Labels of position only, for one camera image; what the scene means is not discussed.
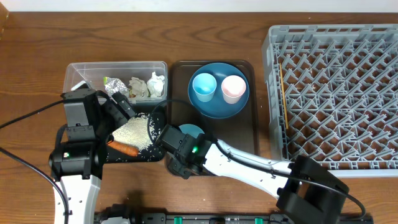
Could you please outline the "pink cup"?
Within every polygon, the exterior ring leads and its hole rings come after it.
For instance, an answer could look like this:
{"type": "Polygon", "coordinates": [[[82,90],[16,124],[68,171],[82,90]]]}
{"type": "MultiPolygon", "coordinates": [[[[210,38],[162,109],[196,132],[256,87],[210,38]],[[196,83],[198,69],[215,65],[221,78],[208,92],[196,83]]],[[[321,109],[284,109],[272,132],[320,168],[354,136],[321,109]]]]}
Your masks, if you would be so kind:
{"type": "Polygon", "coordinates": [[[237,75],[226,77],[221,84],[223,99],[228,104],[237,103],[246,91],[246,82],[237,75]]]}

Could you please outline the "light blue bowl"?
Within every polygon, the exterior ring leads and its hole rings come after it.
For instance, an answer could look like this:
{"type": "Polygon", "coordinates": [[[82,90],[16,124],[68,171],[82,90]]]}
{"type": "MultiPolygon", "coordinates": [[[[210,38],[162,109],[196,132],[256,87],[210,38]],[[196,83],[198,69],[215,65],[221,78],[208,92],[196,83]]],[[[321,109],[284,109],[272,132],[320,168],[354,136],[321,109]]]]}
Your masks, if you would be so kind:
{"type": "Polygon", "coordinates": [[[182,124],[178,128],[183,134],[189,134],[194,138],[197,138],[200,134],[204,134],[204,131],[194,124],[182,124]]]}

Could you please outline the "white tissue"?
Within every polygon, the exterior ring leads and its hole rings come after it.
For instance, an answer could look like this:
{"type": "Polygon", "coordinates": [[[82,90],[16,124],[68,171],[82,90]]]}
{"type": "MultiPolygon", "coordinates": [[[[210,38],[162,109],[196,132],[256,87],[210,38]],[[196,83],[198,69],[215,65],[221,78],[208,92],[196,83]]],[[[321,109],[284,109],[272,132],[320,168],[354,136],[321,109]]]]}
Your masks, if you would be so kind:
{"type": "Polygon", "coordinates": [[[132,77],[129,81],[129,96],[131,98],[145,98],[149,97],[149,90],[144,80],[132,77]]]}
{"type": "Polygon", "coordinates": [[[157,76],[156,72],[152,72],[152,76],[147,82],[147,88],[151,98],[162,96],[164,80],[165,77],[163,75],[157,76]]]}

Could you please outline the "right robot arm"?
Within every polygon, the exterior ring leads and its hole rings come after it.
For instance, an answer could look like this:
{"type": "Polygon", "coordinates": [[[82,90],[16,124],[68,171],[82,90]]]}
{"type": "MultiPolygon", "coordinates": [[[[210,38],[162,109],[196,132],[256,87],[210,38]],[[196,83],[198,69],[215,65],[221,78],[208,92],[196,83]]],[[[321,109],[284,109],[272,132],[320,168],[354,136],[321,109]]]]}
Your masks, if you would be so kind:
{"type": "Polygon", "coordinates": [[[185,172],[204,170],[260,189],[294,223],[338,223],[349,188],[313,159],[277,161],[240,151],[210,134],[193,137],[167,125],[155,140],[185,172]]]}

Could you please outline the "foil wrapper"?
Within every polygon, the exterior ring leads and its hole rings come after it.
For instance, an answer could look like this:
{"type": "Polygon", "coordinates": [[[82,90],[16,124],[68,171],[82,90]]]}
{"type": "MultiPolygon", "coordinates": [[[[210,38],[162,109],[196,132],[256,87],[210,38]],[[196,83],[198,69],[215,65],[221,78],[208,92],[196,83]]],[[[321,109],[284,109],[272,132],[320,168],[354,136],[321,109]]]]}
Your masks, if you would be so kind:
{"type": "Polygon", "coordinates": [[[129,88],[120,79],[104,77],[103,84],[109,96],[120,92],[122,95],[129,97],[129,88]]]}

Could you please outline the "light blue cup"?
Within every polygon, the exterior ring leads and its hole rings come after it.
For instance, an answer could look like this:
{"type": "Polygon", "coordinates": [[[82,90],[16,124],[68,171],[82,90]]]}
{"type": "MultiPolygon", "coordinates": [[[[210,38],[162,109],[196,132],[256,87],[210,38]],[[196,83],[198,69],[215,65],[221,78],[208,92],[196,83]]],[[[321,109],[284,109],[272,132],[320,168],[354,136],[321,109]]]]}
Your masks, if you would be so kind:
{"type": "Polygon", "coordinates": [[[192,81],[192,88],[201,102],[209,102],[213,98],[217,87],[215,77],[210,73],[200,73],[192,81]]]}

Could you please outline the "orange carrot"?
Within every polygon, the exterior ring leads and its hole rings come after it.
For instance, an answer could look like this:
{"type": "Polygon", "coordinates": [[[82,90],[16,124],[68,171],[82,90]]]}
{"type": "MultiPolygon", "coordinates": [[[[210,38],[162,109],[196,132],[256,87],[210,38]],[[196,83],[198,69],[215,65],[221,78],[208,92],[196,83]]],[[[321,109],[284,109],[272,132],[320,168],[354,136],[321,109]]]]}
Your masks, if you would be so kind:
{"type": "Polygon", "coordinates": [[[139,149],[135,146],[130,146],[117,141],[110,141],[107,145],[123,154],[128,156],[136,157],[139,154],[139,149]]]}

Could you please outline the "white rice pile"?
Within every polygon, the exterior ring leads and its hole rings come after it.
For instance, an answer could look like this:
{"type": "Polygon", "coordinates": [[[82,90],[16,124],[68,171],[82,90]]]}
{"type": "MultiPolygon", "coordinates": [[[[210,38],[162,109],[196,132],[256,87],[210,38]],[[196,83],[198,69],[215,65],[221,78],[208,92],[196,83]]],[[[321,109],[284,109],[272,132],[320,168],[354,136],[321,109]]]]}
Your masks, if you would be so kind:
{"type": "Polygon", "coordinates": [[[137,117],[131,118],[126,124],[113,132],[114,140],[134,146],[139,151],[148,149],[152,145],[147,132],[148,117],[147,113],[139,113],[137,117]]]}

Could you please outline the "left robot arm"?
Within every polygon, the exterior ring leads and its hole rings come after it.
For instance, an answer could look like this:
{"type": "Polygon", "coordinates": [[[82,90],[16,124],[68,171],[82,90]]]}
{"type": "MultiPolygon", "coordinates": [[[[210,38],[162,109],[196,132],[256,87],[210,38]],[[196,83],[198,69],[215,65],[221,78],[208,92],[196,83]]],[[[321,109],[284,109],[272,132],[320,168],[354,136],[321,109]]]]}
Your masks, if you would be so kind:
{"type": "Polygon", "coordinates": [[[128,98],[91,88],[62,94],[67,119],[49,156],[55,223],[93,223],[111,134],[135,117],[128,98]]]}

